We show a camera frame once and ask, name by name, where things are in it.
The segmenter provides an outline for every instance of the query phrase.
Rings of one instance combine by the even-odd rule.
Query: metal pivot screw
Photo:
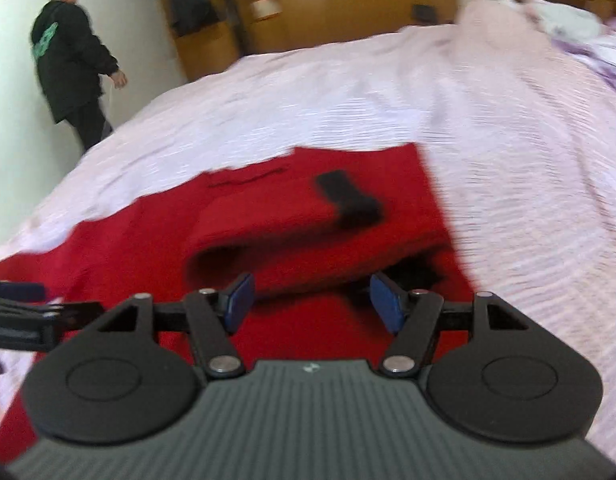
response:
[[[59,316],[64,309],[63,305],[47,305],[48,311],[44,312],[42,316],[44,317],[56,317]]]
[[[231,355],[220,355],[210,359],[208,365],[213,372],[229,374],[236,371],[242,365],[242,362]]]
[[[415,361],[405,355],[393,355],[384,359],[384,368],[393,374],[409,372],[415,367]]]

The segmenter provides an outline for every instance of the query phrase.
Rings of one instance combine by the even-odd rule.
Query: person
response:
[[[115,88],[128,80],[117,59],[101,44],[77,0],[50,0],[32,27],[30,39],[37,76],[55,123],[68,121],[81,139],[84,152],[112,131],[101,110],[99,75]]]

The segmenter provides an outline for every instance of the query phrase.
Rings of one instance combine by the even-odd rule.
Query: red towel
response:
[[[315,182],[335,170],[381,204],[381,221],[342,226],[338,206]],[[262,301],[233,338],[248,366],[260,358],[376,363],[390,336],[372,308],[352,306],[338,285],[417,254],[440,277],[436,292],[471,298],[415,146],[360,153],[299,148],[240,170],[201,174],[109,218],[82,222],[53,251],[1,262],[0,278],[43,282],[52,297],[112,307],[136,292],[176,301],[248,270]],[[441,346],[464,339],[455,335]],[[190,360],[182,335],[163,334],[160,342]],[[18,396],[0,427],[0,460],[33,441]]]

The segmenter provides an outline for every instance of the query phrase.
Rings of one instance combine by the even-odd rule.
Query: green graphic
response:
[[[39,40],[35,44],[35,46],[32,47],[32,54],[33,56],[35,56],[35,59],[39,59],[46,53],[48,47],[50,46],[50,42],[57,31],[58,26],[59,24],[57,22],[54,22],[44,31],[44,35],[41,37],[41,40]]]

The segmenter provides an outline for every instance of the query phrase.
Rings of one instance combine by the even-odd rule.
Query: wooden wardrobe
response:
[[[162,1],[167,14],[168,2]],[[225,13],[225,0],[211,1]],[[245,41],[236,40],[234,23],[227,21],[174,38],[190,80],[220,72],[243,54],[283,52],[396,31],[413,23],[414,4],[435,7],[441,23],[456,13],[456,0],[276,0],[280,13],[256,20],[251,7],[255,0],[233,1]]]

